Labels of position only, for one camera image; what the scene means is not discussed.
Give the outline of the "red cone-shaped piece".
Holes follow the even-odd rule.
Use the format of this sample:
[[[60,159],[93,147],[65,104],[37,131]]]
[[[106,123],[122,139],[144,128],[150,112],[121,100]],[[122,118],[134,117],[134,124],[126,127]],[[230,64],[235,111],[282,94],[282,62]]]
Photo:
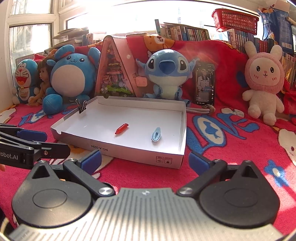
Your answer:
[[[122,133],[124,130],[126,130],[128,128],[129,124],[128,123],[124,123],[122,124],[120,127],[118,127],[115,131],[115,135],[119,135],[120,133]]]

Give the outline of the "red patterned blanket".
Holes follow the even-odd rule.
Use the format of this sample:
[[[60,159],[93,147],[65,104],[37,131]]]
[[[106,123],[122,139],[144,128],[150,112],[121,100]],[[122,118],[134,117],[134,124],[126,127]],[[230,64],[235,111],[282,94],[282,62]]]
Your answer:
[[[106,167],[96,171],[94,178],[111,184],[116,193],[126,188],[171,187],[174,191],[197,177],[189,167],[191,151],[209,160],[222,159],[229,164],[251,160],[262,172],[280,198],[280,210],[274,226],[283,234],[295,229],[295,118],[276,121],[267,126],[262,119],[253,119],[247,113],[248,103],[242,93],[247,90],[243,81],[246,54],[222,41],[175,41],[172,49],[189,61],[200,61],[215,66],[215,113],[212,115],[187,114],[187,140],[180,169],[164,168],[103,156]],[[41,107],[18,105],[9,124],[29,130],[46,132],[48,142],[56,142],[50,127],[69,113],[73,107],[47,117]],[[13,195],[28,175],[29,170],[6,167],[1,172],[1,209],[11,224]]]

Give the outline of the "Doraemon plush toy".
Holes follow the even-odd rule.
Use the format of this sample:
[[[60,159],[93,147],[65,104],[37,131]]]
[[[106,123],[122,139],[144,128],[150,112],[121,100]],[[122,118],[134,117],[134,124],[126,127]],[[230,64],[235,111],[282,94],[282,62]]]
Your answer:
[[[29,103],[29,98],[40,92],[37,70],[38,65],[32,59],[25,59],[17,65],[14,75],[13,104]]]

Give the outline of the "black binder clip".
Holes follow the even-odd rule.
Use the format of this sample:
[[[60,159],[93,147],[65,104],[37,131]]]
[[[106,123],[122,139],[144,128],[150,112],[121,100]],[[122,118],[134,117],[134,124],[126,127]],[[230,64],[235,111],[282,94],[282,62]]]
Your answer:
[[[77,108],[79,113],[82,113],[86,109],[87,101],[84,100],[83,102],[80,102],[79,99],[75,99],[75,102],[77,103]]]

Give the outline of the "light blue hair clip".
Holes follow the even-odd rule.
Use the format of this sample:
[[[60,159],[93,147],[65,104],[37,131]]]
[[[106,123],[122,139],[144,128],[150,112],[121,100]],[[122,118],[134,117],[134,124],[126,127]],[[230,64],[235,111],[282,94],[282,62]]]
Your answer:
[[[154,132],[152,133],[152,141],[153,142],[158,142],[160,138],[161,138],[161,128],[157,127],[154,130]]]

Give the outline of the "white cardboard tray box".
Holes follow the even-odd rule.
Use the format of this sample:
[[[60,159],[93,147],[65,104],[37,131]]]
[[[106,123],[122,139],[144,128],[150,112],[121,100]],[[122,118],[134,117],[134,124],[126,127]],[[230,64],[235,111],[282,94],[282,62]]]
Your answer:
[[[119,135],[122,124],[129,126]],[[161,138],[152,141],[154,130]],[[74,109],[51,126],[56,140],[103,155],[148,165],[179,169],[186,145],[186,106],[182,101],[96,96],[85,111]]]

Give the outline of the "brown-haired doll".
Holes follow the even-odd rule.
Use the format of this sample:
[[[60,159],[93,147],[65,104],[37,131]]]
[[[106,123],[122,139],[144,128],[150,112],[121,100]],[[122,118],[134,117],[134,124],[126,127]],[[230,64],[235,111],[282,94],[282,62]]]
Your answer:
[[[31,96],[29,98],[28,103],[31,106],[41,105],[43,102],[43,99],[47,95],[46,94],[47,89],[51,87],[50,76],[51,76],[51,71],[53,67],[47,64],[47,61],[51,59],[52,58],[50,57],[46,57],[38,63],[37,77],[39,78],[38,84],[40,86],[40,91],[35,96]]]

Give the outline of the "blue round mouse plush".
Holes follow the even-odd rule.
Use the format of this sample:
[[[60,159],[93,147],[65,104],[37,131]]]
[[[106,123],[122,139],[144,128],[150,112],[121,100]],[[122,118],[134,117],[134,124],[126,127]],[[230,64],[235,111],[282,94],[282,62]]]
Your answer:
[[[43,99],[43,111],[47,115],[62,111],[65,102],[77,103],[90,100],[95,87],[100,51],[91,47],[87,54],[75,52],[73,45],[65,45],[58,49],[54,58],[47,61],[52,66],[50,84]]]

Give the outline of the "black smartphone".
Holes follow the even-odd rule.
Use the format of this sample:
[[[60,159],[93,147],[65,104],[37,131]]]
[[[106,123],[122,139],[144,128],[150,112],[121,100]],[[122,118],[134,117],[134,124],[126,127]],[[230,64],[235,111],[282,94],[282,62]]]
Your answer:
[[[211,63],[197,62],[193,77],[195,80],[195,103],[214,104],[215,98],[215,66]]]

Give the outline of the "pink triangular diorama house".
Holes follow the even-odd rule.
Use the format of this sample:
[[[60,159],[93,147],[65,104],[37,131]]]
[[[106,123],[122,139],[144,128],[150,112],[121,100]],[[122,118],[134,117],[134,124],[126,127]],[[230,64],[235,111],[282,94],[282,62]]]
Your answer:
[[[153,93],[154,84],[141,73],[124,37],[103,40],[95,95],[143,97]]]

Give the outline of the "stack of books left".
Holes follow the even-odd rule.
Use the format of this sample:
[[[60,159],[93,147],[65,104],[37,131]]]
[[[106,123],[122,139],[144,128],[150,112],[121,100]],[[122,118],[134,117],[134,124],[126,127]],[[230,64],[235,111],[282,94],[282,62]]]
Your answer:
[[[44,52],[49,54],[53,49],[59,49],[64,45],[82,46],[88,45],[88,37],[92,39],[92,35],[89,33],[88,28],[70,28],[59,32],[52,38],[53,43],[56,43],[52,47],[49,47]]]

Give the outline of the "pink bunny plush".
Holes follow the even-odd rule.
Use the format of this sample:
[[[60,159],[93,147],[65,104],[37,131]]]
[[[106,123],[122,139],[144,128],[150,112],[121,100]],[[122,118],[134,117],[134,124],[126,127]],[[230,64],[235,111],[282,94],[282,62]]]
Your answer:
[[[249,90],[242,94],[249,102],[248,114],[252,118],[263,118],[268,126],[276,123],[276,113],[283,113],[285,107],[277,96],[283,88],[285,73],[281,65],[282,48],[274,45],[269,53],[256,51],[255,45],[247,41],[244,45],[249,57],[245,65],[245,80]]]

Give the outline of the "row of books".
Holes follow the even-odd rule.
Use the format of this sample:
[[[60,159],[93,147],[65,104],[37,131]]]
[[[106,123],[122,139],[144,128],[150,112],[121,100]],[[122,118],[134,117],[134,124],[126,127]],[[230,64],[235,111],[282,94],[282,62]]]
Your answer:
[[[157,34],[163,38],[179,41],[205,41],[210,40],[208,30],[182,24],[161,23],[154,20]]]

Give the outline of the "red plastic basket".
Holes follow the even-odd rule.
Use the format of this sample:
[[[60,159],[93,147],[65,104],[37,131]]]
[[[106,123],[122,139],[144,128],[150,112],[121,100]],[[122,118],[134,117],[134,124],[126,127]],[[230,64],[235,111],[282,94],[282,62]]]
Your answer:
[[[257,16],[230,9],[215,9],[211,16],[218,32],[235,29],[257,34],[257,23],[259,21]]]

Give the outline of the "blue paper bag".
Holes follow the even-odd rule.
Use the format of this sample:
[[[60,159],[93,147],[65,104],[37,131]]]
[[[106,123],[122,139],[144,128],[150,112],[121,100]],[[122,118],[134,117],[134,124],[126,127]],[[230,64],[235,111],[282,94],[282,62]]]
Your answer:
[[[292,24],[287,20],[288,13],[273,7],[259,12],[262,24],[262,40],[273,39],[285,53],[294,54]]]

